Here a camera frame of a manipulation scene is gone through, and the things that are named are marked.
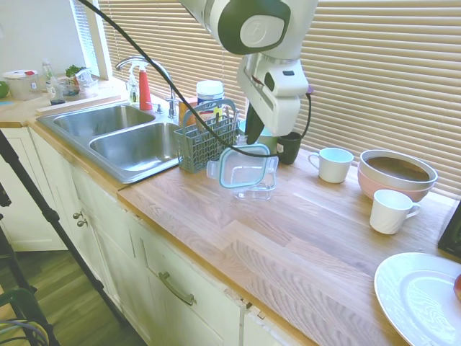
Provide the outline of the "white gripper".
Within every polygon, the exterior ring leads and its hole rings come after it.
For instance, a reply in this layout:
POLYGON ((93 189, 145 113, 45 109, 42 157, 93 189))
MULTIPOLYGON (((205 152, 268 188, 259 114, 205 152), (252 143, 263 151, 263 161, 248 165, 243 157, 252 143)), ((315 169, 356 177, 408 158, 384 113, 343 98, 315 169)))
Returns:
POLYGON ((237 82, 249 101, 247 144, 257 142, 264 126, 273 136, 285 136, 294 127, 307 79, 300 60, 278 59, 263 53, 242 58, 237 82))

